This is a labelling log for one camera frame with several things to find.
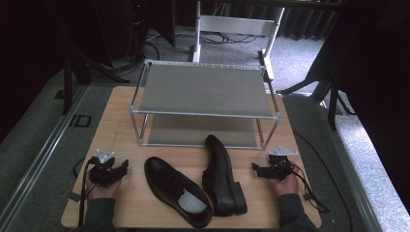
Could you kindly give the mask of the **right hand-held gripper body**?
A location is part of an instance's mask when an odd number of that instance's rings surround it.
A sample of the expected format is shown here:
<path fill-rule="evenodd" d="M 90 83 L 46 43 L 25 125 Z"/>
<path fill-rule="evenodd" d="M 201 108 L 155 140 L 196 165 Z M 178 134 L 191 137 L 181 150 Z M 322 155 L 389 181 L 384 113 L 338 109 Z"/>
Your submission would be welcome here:
<path fill-rule="evenodd" d="M 278 146 L 268 152 L 268 160 L 274 173 L 274 179 L 282 181 L 293 171 L 293 164 L 288 159 L 289 156 L 296 156 L 299 152 L 289 148 Z"/>

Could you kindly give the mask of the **grey tape piece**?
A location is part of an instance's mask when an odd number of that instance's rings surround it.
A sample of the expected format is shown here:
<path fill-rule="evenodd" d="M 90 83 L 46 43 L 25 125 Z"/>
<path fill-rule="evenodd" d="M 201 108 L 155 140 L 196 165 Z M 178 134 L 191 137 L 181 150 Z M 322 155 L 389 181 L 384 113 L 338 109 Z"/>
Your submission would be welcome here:
<path fill-rule="evenodd" d="M 66 198 L 66 199 L 72 200 L 73 202 L 77 202 L 77 203 L 79 203 L 81 200 L 81 196 L 78 193 L 75 193 L 69 190 L 63 190 L 60 196 L 62 198 Z"/>

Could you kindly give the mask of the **black metal stand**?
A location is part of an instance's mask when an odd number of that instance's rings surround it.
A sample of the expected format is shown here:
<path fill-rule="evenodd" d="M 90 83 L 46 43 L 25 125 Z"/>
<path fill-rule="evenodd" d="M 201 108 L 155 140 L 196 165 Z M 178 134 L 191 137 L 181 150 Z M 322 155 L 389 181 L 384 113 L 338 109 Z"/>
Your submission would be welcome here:
<path fill-rule="evenodd" d="M 128 80 L 115 75 L 102 65 L 87 57 L 83 53 L 79 53 L 78 59 L 68 57 L 64 63 L 64 89 L 57 93 L 57 97 L 64 101 L 62 114 L 67 115 L 73 106 L 73 78 L 75 75 L 80 84 L 89 85 L 91 83 L 91 76 L 87 71 L 86 66 L 89 65 L 97 72 L 104 74 L 111 80 L 118 83 L 129 83 Z"/>
<path fill-rule="evenodd" d="M 340 58 L 341 50 L 339 48 L 332 49 L 328 42 L 324 42 L 309 68 L 305 79 L 289 88 L 279 91 L 281 94 L 289 95 L 313 82 L 318 82 L 312 96 L 315 101 L 320 102 L 323 101 L 327 95 L 330 95 L 327 122 L 333 131 L 337 129 L 336 115 L 339 93 L 335 71 Z"/>

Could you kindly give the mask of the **black floor bracket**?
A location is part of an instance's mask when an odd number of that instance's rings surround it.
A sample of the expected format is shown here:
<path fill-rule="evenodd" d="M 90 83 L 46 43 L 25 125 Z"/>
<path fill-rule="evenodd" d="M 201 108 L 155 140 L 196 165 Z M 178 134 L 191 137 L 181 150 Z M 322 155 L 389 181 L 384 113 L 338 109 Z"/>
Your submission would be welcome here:
<path fill-rule="evenodd" d="M 74 114 L 72 117 L 69 126 L 71 128 L 87 128 L 92 122 L 92 117 L 89 115 L 77 115 Z"/>

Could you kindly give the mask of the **white desk frame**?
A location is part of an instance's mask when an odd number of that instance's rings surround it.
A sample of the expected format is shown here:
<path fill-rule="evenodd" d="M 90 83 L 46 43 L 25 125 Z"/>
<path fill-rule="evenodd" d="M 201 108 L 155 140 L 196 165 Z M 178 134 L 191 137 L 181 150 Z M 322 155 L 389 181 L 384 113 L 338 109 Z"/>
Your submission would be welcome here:
<path fill-rule="evenodd" d="M 271 51 L 278 34 L 283 14 L 284 7 L 279 7 L 278 13 L 271 20 L 205 15 L 201 13 L 201 3 L 197 1 L 195 14 L 195 44 L 193 47 L 192 61 L 200 61 L 201 32 L 267 37 L 268 42 L 266 48 L 258 51 L 258 60 L 260 65 L 265 68 L 264 77 L 266 82 L 272 82 L 275 79 L 275 76 L 271 62 Z"/>

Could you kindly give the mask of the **person's right hand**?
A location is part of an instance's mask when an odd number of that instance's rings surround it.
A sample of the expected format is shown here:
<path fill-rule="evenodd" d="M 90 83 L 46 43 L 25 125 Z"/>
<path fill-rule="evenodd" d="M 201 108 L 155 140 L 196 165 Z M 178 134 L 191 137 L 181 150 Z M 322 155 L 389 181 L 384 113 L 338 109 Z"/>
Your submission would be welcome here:
<path fill-rule="evenodd" d="M 295 174 L 288 175 L 282 181 L 270 179 L 269 184 L 276 196 L 285 194 L 297 194 L 299 191 L 299 182 Z"/>

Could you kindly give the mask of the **silver floor rail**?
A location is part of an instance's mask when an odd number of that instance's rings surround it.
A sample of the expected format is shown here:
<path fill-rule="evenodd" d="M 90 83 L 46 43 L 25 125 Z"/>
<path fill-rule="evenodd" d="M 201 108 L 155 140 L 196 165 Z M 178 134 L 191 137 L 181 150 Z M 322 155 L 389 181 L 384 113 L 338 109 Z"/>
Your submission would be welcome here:
<path fill-rule="evenodd" d="M 58 145 L 64 134 L 69 122 L 75 114 L 79 103 L 87 90 L 87 86 L 79 86 L 73 95 L 73 102 L 66 113 L 60 114 L 53 130 L 44 142 L 41 150 L 36 154 L 26 172 L 19 180 L 16 189 L 9 198 L 5 207 L 0 211 L 0 232 L 9 232 L 15 217 L 18 215 L 21 207 L 24 205 L 33 186 L 37 183 L 48 160 L 53 154 L 55 147 Z"/>
<path fill-rule="evenodd" d="M 345 179 L 351 189 L 355 204 L 358 207 L 366 229 L 369 232 L 383 232 L 376 214 L 374 213 L 366 196 L 366 192 L 363 188 L 359 175 L 349 157 L 345 144 L 340 137 L 339 131 L 334 130 L 328 122 L 328 112 L 330 107 L 325 104 L 324 101 L 320 101 L 318 103 L 318 109 L 322 118 L 325 120 L 325 126 L 329 132 L 333 146 L 337 150 L 337 159 L 341 169 L 343 170 Z"/>

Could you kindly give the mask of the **black laced leather shoe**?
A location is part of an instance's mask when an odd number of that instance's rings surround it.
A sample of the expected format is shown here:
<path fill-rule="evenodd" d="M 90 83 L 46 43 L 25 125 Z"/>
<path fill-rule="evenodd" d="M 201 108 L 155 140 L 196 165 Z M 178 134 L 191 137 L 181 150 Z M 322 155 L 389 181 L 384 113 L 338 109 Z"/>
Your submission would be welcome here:
<path fill-rule="evenodd" d="M 144 173 L 151 192 L 190 226 L 204 228 L 210 223 L 213 210 L 198 184 L 158 157 L 146 159 Z"/>

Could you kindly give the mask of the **dark pleated curtain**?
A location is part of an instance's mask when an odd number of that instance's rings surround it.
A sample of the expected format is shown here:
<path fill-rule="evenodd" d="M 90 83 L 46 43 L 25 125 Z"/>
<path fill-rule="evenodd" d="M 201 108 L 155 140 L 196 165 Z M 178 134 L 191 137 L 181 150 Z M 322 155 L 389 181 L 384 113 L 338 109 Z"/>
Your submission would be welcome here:
<path fill-rule="evenodd" d="M 315 10 L 284 10 L 278 29 L 280 37 L 322 40 L 332 30 L 337 13 Z"/>

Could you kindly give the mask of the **grey two-tier shoe rack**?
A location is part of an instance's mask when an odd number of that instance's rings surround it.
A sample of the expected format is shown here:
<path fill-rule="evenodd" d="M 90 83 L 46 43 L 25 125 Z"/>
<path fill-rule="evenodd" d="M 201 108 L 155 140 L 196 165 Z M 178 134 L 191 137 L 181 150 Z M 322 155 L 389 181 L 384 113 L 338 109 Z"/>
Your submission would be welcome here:
<path fill-rule="evenodd" d="M 130 115 L 142 146 L 263 150 L 281 119 L 263 66 L 147 60 Z"/>

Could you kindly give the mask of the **dark computer tower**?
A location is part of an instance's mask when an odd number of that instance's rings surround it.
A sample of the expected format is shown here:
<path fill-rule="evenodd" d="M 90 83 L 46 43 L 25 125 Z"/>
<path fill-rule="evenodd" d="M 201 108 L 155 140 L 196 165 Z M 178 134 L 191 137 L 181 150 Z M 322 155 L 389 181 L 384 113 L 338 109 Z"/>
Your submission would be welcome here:
<path fill-rule="evenodd" d="M 125 0 L 130 29 L 128 54 L 136 60 L 142 58 L 148 32 L 148 10 L 146 0 Z"/>

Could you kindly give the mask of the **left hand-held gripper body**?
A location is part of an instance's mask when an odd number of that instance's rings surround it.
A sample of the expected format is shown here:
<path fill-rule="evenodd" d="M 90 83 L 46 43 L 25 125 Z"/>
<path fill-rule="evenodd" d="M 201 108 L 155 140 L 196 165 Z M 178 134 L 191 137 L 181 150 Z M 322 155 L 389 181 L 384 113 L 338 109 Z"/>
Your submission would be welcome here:
<path fill-rule="evenodd" d="M 119 170 L 118 167 L 113 167 L 115 163 L 115 153 L 98 149 L 96 154 L 95 157 L 92 157 L 94 166 L 90 171 L 90 181 L 103 188 L 108 188 L 117 182 L 111 180 L 112 172 Z"/>

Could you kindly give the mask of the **person's left hand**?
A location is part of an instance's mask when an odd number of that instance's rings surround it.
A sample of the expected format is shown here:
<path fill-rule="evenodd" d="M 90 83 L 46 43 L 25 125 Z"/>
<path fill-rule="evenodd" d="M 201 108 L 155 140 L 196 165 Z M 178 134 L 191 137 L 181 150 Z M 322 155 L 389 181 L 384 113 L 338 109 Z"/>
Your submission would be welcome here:
<path fill-rule="evenodd" d="M 117 181 L 108 188 L 103 188 L 92 183 L 89 179 L 86 180 L 86 198 L 88 200 L 99 198 L 115 198 L 121 186 L 121 182 Z"/>

